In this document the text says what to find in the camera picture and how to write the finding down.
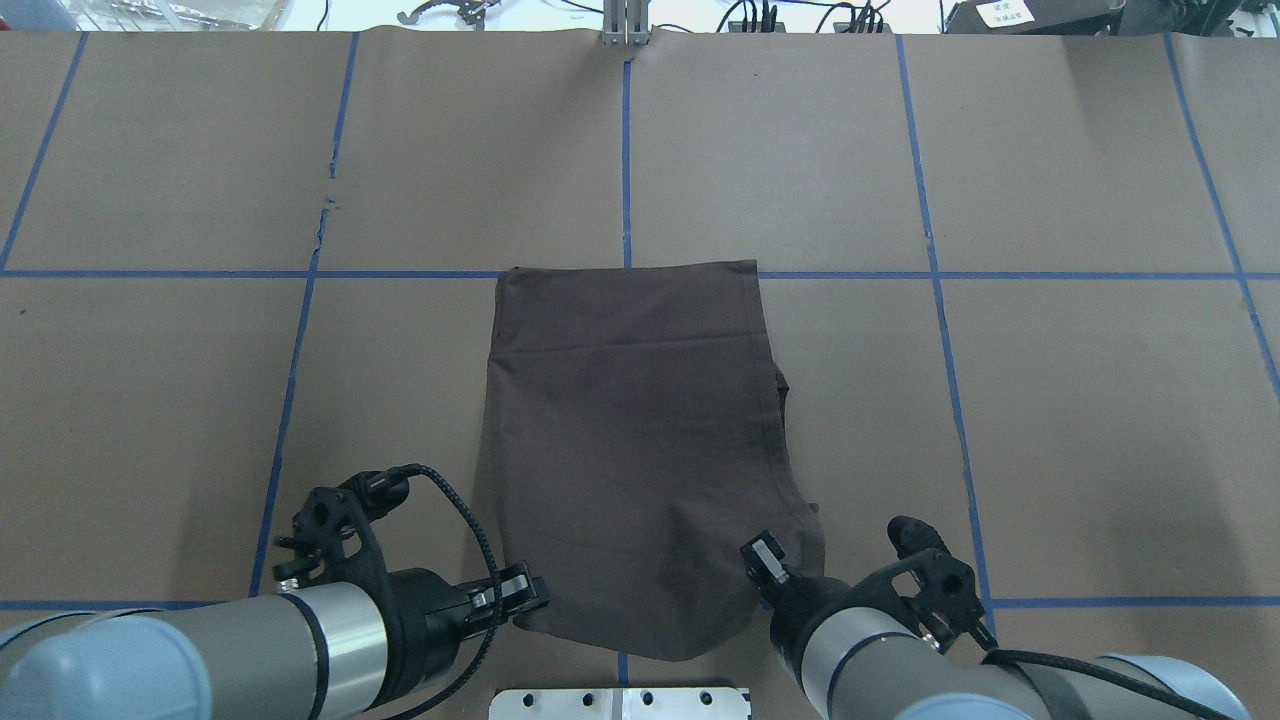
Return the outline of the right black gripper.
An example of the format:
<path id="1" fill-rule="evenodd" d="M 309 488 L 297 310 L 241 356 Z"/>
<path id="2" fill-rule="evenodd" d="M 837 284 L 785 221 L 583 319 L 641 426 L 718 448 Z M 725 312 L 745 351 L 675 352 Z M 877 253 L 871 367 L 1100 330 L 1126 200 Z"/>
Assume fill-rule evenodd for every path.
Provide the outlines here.
<path id="1" fill-rule="evenodd" d="M 829 577 L 792 574 L 785 562 L 786 552 L 771 530 L 744 543 L 740 557 L 753 585 L 768 591 L 773 650 L 788 671 L 799 671 L 815 629 L 831 615 L 852 606 L 852 587 Z"/>

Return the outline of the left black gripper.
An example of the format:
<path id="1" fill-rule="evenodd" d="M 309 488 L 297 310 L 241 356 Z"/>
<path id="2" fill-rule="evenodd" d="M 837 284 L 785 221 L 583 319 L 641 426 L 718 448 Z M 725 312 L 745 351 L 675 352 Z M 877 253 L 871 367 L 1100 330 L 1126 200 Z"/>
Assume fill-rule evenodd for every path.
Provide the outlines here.
<path id="1" fill-rule="evenodd" d="M 398 700 L 438 682 L 474 625 L 506 624 L 549 603 L 545 580 L 526 562 L 500 569 L 497 580 L 460 584 L 422 568 L 387 573 L 375 582 L 387 633 L 387 670 L 376 700 Z"/>

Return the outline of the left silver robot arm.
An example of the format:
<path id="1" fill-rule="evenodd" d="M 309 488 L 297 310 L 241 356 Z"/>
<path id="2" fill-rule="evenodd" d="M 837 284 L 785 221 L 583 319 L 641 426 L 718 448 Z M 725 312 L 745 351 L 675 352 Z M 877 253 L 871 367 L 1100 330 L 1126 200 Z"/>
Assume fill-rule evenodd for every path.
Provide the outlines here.
<path id="1" fill-rule="evenodd" d="M 453 585 L 389 577 L 161 611 L 64 612 L 3 633 L 5 719 L 349 719 L 447 675 L 461 646 L 548 605 L 524 564 Z"/>

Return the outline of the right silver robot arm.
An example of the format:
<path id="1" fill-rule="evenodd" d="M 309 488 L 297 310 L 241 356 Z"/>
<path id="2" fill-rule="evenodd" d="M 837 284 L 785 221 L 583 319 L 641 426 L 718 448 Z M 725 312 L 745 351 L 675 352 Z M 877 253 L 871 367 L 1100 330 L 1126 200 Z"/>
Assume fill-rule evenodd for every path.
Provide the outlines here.
<path id="1" fill-rule="evenodd" d="M 1167 656 L 1092 660 L 1002 647 L 974 570 L 929 524 L 893 518 L 895 562 L 856 584 L 810 577 L 762 532 L 740 550 L 771 643 L 823 719 L 1248 719 L 1202 667 Z"/>

